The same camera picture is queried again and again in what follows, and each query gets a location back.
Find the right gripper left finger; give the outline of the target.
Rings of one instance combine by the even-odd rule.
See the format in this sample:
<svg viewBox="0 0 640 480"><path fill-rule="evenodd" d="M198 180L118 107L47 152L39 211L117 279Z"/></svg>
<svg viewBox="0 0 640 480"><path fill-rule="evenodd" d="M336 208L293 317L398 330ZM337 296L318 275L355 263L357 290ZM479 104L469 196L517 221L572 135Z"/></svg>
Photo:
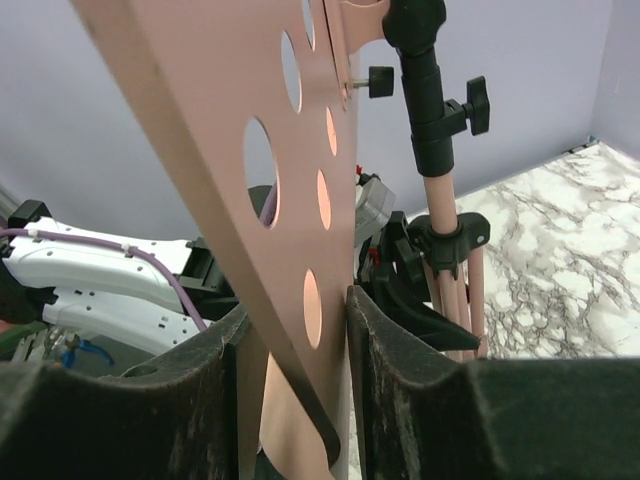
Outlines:
<svg viewBox="0 0 640 480"><path fill-rule="evenodd" d="M247 312L119 377L1 366L5 479L250 479L260 400L242 403Z"/></svg>

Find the pink folding music stand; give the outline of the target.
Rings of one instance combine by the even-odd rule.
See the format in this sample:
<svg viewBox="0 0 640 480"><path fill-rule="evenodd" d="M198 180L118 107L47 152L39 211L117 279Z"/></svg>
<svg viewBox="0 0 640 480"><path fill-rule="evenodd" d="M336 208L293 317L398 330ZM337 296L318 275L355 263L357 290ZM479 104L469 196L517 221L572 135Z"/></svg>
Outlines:
<svg viewBox="0 0 640 480"><path fill-rule="evenodd" d="M386 1L77 1L264 352L246 413L288 479L349 472L350 56Z"/></svg>

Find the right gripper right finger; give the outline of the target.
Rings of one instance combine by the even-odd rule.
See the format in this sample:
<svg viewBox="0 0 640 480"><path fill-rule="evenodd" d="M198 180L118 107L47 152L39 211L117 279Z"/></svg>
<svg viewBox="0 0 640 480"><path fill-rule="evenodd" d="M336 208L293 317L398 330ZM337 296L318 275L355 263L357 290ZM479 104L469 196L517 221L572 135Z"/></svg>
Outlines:
<svg viewBox="0 0 640 480"><path fill-rule="evenodd" d="M635 479L635 358L455 362L347 294L366 479Z"/></svg>

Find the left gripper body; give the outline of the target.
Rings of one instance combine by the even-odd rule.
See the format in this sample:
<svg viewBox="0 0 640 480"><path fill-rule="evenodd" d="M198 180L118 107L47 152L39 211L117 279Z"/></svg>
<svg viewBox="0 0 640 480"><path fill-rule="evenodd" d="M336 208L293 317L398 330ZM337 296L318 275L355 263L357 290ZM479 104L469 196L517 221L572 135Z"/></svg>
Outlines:
<svg viewBox="0 0 640 480"><path fill-rule="evenodd" d="M428 306L431 295L420 251L411 245L406 216L394 211L364 242L355 284L394 323L436 350L476 350L480 339Z"/></svg>

